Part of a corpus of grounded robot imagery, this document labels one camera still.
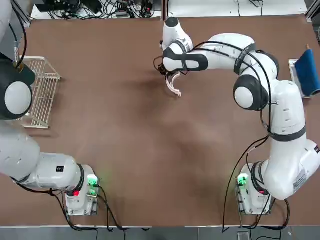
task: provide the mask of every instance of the white label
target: white label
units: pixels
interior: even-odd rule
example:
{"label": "white label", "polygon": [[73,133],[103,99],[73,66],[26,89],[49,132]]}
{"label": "white label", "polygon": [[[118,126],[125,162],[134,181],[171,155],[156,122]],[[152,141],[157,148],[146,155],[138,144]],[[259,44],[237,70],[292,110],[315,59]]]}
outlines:
{"label": "white label", "polygon": [[307,181],[307,175],[306,175],[305,169],[303,168],[300,171],[299,175],[296,177],[295,182],[293,183],[293,193],[295,194],[296,191],[298,191],[299,188],[301,188],[306,181]]}

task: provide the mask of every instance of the sticker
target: sticker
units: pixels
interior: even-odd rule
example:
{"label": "sticker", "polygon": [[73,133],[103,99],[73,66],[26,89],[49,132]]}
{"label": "sticker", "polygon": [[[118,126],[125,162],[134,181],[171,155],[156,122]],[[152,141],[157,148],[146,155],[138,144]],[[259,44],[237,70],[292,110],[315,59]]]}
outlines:
{"label": "sticker", "polygon": [[306,181],[307,181],[307,175],[306,175],[305,169],[303,168],[300,171],[299,175],[296,177],[295,182],[293,183],[293,193],[295,194],[296,191],[298,191],[299,188],[301,188]]}
{"label": "sticker", "polygon": [[57,173],[63,173],[64,170],[65,170],[65,166],[56,166],[56,169],[55,169]]}
{"label": "sticker", "polygon": [[314,150],[316,151],[317,154],[320,152],[320,149],[319,149],[318,145],[315,146]]}

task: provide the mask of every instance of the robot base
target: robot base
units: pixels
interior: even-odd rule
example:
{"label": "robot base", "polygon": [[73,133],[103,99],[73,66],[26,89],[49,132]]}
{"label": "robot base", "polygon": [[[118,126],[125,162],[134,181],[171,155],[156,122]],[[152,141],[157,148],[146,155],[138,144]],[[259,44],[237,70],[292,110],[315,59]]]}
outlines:
{"label": "robot base", "polygon": [[242,168],[240,175],[236,179],[236,196],[241,214],[260,215],[264,208],[264,215],[270,212],[271,197],[259,193],[254,188],[247,165]]}
{"label": "robot base", "polygon": [[82,165],[84,170],[84,182],[78,196],[65,195],[67,214],[69,216],[89,216],[96,215],[98,208],[98,198],[89,194],[91,186],[88,184],[88,176],[95,173],[88,165]]}

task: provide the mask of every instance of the green indicator light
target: green indicator light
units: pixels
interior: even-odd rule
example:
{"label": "green indicator light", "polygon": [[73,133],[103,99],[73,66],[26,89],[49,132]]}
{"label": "green indicator light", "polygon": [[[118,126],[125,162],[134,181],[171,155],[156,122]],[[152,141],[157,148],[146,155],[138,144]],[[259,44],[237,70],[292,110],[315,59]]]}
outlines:
{"label": "green indicator light", "polygon": [[238,180],[238,185],[239,187],[245,186],[246,185],[246,179],[247,179],[248,175],[246,173],[241,173],[237,180]]}
{"label": "green indicator light", "polygon": [[88,185],[97,185],[98,184],[98,178],[96,175],[88,175]]}

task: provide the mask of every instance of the black cable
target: black cable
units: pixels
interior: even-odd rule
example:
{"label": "black cable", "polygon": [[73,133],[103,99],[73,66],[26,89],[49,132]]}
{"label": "black cable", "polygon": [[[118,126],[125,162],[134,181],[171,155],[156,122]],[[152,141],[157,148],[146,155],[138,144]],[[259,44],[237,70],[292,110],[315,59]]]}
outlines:
{"label": "black cable", "polygon": [[12,32],[12,34],[13,34],[14,41],[17,43],[17,42],[18,42],[17,34],[16,34],[14,28],[12,27],[11,23],[9,23],[9,27],[10,27],[11,32]]}
{"label": "black cable", "polygon": [[236,2],[238,3],[238,14],[239,14],[239,17],[241,17],[241,15],[240,15],[240,4],[239,4],[238,0],[236,0]]}
{"label": "black cable", "polygon": [[264,1],[263,0],[248,0],[252,5],[254,5],[257,9],[260,8],[260,2],[262,2],[262,6],[261,6],[261,16],[263,8],[264,8]]}
{"label": "black cable", "polygon": [[238,162],[236,163],[235,167],[234,167],[233,170],[232,170],[232,173],[231,173],[231,176],[230,176],[228,185],[227,185],[227,187],[226,187],[225,197],[224,197],[222,233],[224,233],[226,230],[229,229],[229,228],[227,228],[227,229],[225,230],[226,204],[227,204],[227,197],[228,197],[228,191],[229,191],[230,183],[231,183],[231,180],[232,180],[233,175],[235,174],[236,168],[237,168],[237,166],[239,165],[241,159],[244,157],[244,155],[249,151],[249,149],[250,149],[253,145],[255,145],[256,143],[259,143],[259,142],[265,140],[265,138],[267,138],[267,137],[268,137],[268,136],[265,136],[265,137],[263,137],[263,138],[255,141],[255,142],[253,142],[252,144],[250,144],[250,146],[244,151],[244,153],[241,155],[241,157],[239,158]]}
{"label": "black cable", "polygon": [[[103,191],[103,194],[105,195],[105,191],[103,190],[103,188],[101,186],[99,186],[99,188]],[[105,206],[106,206],[106,209],[109,211],[109,213],[111,214],[111,217],[114,221],[114,224],[115,226],[119,229],[119,230],[128,230],[129,228],[125,228],[125,227],[122,227],[120,226],[120,224],[117,222],[116,218],[115,218],[115,215],[114,213],[112,212],[112,210],[110,209],[109,207],[109,204],[108,204],[108,201],[107,201],[107,198],[103,198],[102,196],[98,195],[98,198],[102,199],[102,201],[104,202]]]}
{"label": "black cable", "polygon": [[22,8],[20,7],[20,5],[16,2],[16,0],[11,0],[11,4],[14,3],[16,5],[16,7],[19,9],[19,11],[24,15],[24,17],[26,19],[28,19],[27,15],[25,14],[25,12],[22,10]]}
{"label": "black cable", "polygon": [[285,219],[284,224],[282,226],[278,226],[278,227],[277,226],[262,226],[262,228],[269,229],[269,230],[283,230],[288,226],[289,220],[290,220],[290,204],[287,199],[285,199],[284,202],[286,204],[286,210],[287,210],[286,219]]}
{"label": "black cable", "polygon": [[260,236],[256,240],[259,239],[273,239],[273,240],[281,240],[282,239],[282,233],[281,230],[279,230],[279,237],[270,237],[270,236]]}
{"label": "black cable", "polygon": [[18,20],[19,20],[19,23],[22,27],[22,31],[23,31],[23,35],[24,35],[24,49],[23,49],[23,53],[22,53],[22,56],[19,60],[19,62],[17,63],[15,69],[18,69],[20,67],[20,65],[22,64],[22,62],[24,61],[25,59],[25,56],[26,56],[26,52],[27,52],[27,45],[28,45],[28,40],[27,40],[27,32],[26,32],[26,29],[25,29],[25,26],[24,26],[24,23],[22,22],[21,20],[21,16],[20,14],[18,13],[18,11],[15,9],[14,5],[12,4],[12,9],[13,11],[15,12]]}
{"label": "black cable", "polygon": [[[229,44],[229,43],[220,42],[220,41],[205,41],[205,42],[201,42],[201,43],[199,43],[198,45],[196,45],[193,50],[195,50],[196,48],[198,48],[198,47],[200,47],[200,46],[202,46],[202,45],[204,45],[204,44],[220,44],[220,45],[224,45],[224,46],[228,46],[228,47],[234,48],[234,49],[236,49],[236,50],[238,50],[238,51],[241,51],[241,52],[244,51],[244,50],[241,49],[240,47],[234,46],[234,45]],[[268,84],[268,91],[269,91],[269,116],[268,116],[269,119],[268,119],[268,121],[269,121],[269,125],[267,126],[267,130],[268,130],[269,133],[271,133],[271,105],[272,105],[272,94],[271,94],[271,85],[270,85],[269,77],[268,77],[267,71],[265,70],[265,68],[264,68],[264,66],[262,65],[262,63],[261,63],[254,55],[252,55],[250,52],[248,52],[247,55],[250,56],[251,58],[253,58],[253,59],[259,64],[259,66],[261,67],[261,69],[262,69],[262,71],[263,71],[263,73],[264,73],[264,75],[265,75],[265,78],[266,78],[266,81],[267,81],[267,84]]]}
{"label": "black cable", "polygon": [[96,236],[95,236],[95,240],[98,240],[98,234],[99,234],[98,229],[96,229]]}

